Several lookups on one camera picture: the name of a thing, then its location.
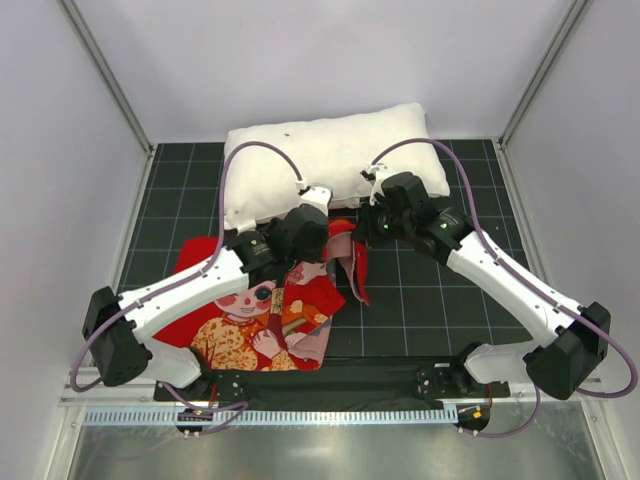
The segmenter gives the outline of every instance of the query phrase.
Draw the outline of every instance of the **table surface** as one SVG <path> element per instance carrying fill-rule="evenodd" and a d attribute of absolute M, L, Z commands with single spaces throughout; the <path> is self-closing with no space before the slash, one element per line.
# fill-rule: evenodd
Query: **table surface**
<path fill-rule="evenodd" d="M 445 143 L 462 160 L 484 229 L 526 266 L 491 141 Z M 468 212 L 455 165 L 444 155 L 440 158 L 451 197 L 438 202 Z M 159 146 L 120 291 L 170 275 L 186 240 L 217 234 L 222 160 L 222 143 Z M 331 216 L 355 221 L 357 211 L 334 211 Z M 333 318 L 327 355 L 450 355 L 475 341 L 503 344 L 530 339 L 527 331 L 478 287 L 400 242 L 370 250 L 366 285 L 370 307 L 353 297 L 346 276 L 337 268 L 337 287 L 347 303 Z"/>

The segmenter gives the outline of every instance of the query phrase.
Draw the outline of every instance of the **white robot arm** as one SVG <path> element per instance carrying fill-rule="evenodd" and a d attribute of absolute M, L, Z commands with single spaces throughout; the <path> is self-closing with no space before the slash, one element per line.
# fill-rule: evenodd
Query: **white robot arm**
<path fill-rule="evenodd" d="M 373 187 L 371 199 L 363 204 L 354 239 L 375 244 L 377 238 L 409 242 L 416 252 L 434 258 L 441 265 L 463 275 L 505 307 L 531 334 L 530 342 L 510 345 L 477 345 L 464 358 L 464 368 L 480 384 L 523 382 L 529 379 L 547 394 L 568 398 L 604 359 L 606 342 L 571 316 L 550 307 L 516 280 L 489 255 L 472 223 L 454 208 L 438 210 L 429 200 L 422 181 L 409 172 L 395 174 L 382 164 L 362 172 Z M 162 293 L 141 304 L 99 337 L 91 348 L 106 386 L 116 386 L 143 376 L 168 382 L 179 389 L 198 391 L 208 385 L 209 367 L 189 348 L 176 348 L 152 337 L 178 318 L 216 298 L 241 292 L 284 274 L 301 260 L 320 261 L 319 250 L 326 243 L 327 205 L 331 190 L 312 187 L 301 196 L 301 205 L 266 232 L 243 232 L 220 251 L 207 274 Z M 295 237 L 310 228 L 311 234 Z M 489 239 L 502 262 L 539 289 L 557 305 L 593 322 L 608 332 L 610 316 L 594 303 L 588 308 L 557 293 L 521 267 Z M 114 309 L 123 309 L 143 295 L 158 291 L 177 280 L 203 271 L 206 260 L 154 285 L 124 292 L 118 299 L 110 289 L 92 297 L 83 333 L 88 338 Z"/>
<path fill-rule="evenodd" d="M 468 374 L 480 384 L 533 380 L 547 394 L 569 398 L 605 358 L 607 343 L 561 310 L 568 309 L 606 333 L 609 312 L 598 303 L 585 308 L 556 292 L 503 252 L 483 231 L 488 247 L 495 252 L 491 255 L 470 219 L 452 207 L 438 210 L 417 176 L 396 174 L 382 163 L 370 166 L 362 175 L 372 183 L 373 190 L 360 215 L 361 240 L 374 244 L 377 238 L 386 237 L 409 242 L 416 252 L 478 285 L 531 334 L 533 340 L 529 342 L 478 345 L 468 350 L 464 358 Z M 543 301 L 504 264 L 551 297 L 555 305 Z"/>
<path fill-rule="evenodd" d="M 117 386 L 144 377 L 178 389 L 191 388 L 191 393 L 208 385 L 208 380 L 201 377 L 209 368 L 198 352 L 167 345 L 153 336 L 217 298 L 242 292 L 265 280 L 275 280 L 276 288 L 280 288 L 286 273 L 300 261 L 322 261 L 331 196 L 328 187 L 309 187 L 301 194 L 298 207 L 283 219 L 271 222 L 262 231 L 243 232 L 226 241 L 211 266 L 209 258 L 119 297 L 108 287 L 95 292 L 83 327 L 86 339 L 115 312 L 138 304 L 91 346 L 103 383 Z M 196 278 L 181 284 L 181 280 L 198 272 Z M 154 292 L 162 293 L 153 296 Z M 150 295 L 151 299 L 140 302 L 140 298 Z"/>

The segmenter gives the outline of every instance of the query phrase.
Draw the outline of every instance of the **cartoon eye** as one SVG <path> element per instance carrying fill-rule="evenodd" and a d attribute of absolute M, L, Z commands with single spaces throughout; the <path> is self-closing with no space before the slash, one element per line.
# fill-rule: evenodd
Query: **cartoon eye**
<path fill-rule="evenodd" d="M 271 290 L 267 287 L 260 287 L 255 291 L 254 295 L 258 300 L 264 302 L 271 296 Z"/>

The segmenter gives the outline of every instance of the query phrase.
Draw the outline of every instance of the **pink cheek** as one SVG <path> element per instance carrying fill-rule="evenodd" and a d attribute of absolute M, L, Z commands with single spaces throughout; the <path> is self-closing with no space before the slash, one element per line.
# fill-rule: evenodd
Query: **pink cheek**
<path fill-rule="evenodd" d="M 226 297 L 219 298 L 215 303 L 222 307 L 230 307 L 236 303 L 236 298 L 237 297 L 235 295 L 227 295 Z"/>

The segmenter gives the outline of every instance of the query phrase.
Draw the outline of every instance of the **white pillow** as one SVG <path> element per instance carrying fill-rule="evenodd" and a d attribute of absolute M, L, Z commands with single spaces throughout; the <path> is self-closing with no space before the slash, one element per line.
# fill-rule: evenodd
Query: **white pillow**
<path fill-rule="evenodd" d="M 241 143 L 268 142 L 296 163 L 309 183 L 333 188 L 330 208 L 357 208 L 371 184 L 360 172 L 385 148 L 412 137 L 427 137 L 424 111 L 417 103 L 377 113 L 312 122 L 260 125 L 229 132 L 225 158 Z M 448 196 L 449 185 L 433 146 L 411 144 L 383 160 L 396 172 L 419 176 L 432 197 Z M 298 205 L 295 175 L 275 152 L 252 146 L 238 153 L 227 176 L 225 229 L 245 230 L 282 216 Z"/>

